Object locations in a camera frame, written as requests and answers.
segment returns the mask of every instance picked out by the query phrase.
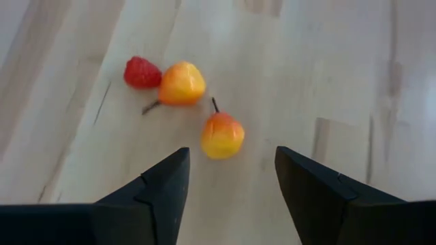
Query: fruit stem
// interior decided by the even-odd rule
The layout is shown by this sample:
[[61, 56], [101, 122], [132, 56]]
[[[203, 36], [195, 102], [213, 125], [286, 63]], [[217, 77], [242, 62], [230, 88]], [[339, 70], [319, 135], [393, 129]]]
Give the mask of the fruit stem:
[[145, 114], [146, 114], [147, 112], [149, 112], [151, 109], [156, 108], [156, 107], [159, 106], [159, 105], [161, 105], [161, 102], [157, 100], [157, 101], [151, 103], [151, 104], [148, 105], [148, 106], [144, 106], [144, 107], [142, 108], [142, 115], [145, 115]]
[[218, 105], [214, 97], [212, 97], [212, 103], [213, 103], [213, 107], [215, 108], [215, 112], [219, 113]]

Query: light wooden table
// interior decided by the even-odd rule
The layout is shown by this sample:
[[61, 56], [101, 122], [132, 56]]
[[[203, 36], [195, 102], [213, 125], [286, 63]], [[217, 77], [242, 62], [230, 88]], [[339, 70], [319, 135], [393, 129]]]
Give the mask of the light wooden table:
[[[96, 201], [181, 146], [179, 244], [297, 244], [278, 145], [404, 199], [436, 197], [436, 1], [27, 5], [0, 70], [2, 203]], [[195, 63], [205, 98], [141, 116], [157, 95], [124, 84], [133, 55]], [[211, 96], [246, 131], [226, 161], [199, 147]]]

